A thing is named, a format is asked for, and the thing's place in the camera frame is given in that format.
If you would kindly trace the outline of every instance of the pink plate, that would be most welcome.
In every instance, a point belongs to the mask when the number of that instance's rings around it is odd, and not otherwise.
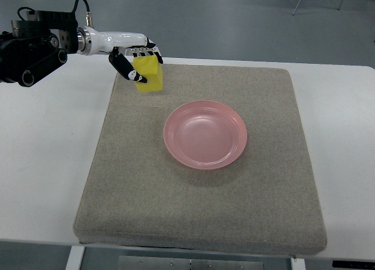
[[[180,163],[195,169],[218,169],[245,149],[244,121],[227,105],[199,100],[174,110],[164,125],[164,143]]]

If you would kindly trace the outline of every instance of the connector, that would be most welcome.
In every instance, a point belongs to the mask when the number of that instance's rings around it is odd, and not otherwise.
[[[87,11],[86,12],[86,24],[88,27],[93,28],[93,18],[91,17],[91,12]]]

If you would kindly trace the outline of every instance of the yellow sponge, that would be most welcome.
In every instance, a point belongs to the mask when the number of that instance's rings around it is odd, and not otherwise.
[[[147,78],[147,83],[135,82],[140,93],[163,90],[163,70],[156,55],[135,57],[133,67]]]

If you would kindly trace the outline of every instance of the gray cushion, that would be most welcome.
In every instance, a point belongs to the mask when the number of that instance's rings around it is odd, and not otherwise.
[[[289,73],[163,65],[164,90],[138,93],[117,76],[77,212],[82,243],[249,254],[316,254],[326,233]],[[215,100],[244,120],[248,143],[232,164],[196,170],[163,141],[183,103]]]

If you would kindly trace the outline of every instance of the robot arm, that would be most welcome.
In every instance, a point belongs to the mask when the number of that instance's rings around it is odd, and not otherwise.
[[[134,70],[122,53],[131,49],[133,56],[156,55],[163,63],[156,44],[145,35],[125,32],[98,32],[90,26],[81,26],[78,32],[78,53],[92,55],[100,52],[110,54],[110,63],[127,80],[146,83],[147,79]]]
[[[98,32],[91,22],[86,0],[87,26],[78,27],[75,12],[34,11],[23,7],[18,10],[21,20],[12,21],[12,33],[0,35],[0,82],[18,82],[30,87],[67,62],[67,54],[92,55],[109,53],[109,61],[126,79],[146,83],[123,53],[128,49],[134,56],[156,55],[163,63],[156,44],[138,33]],[[27,20],[19,14],[28,9]],[[59,38],[51,33],[59,30]]]

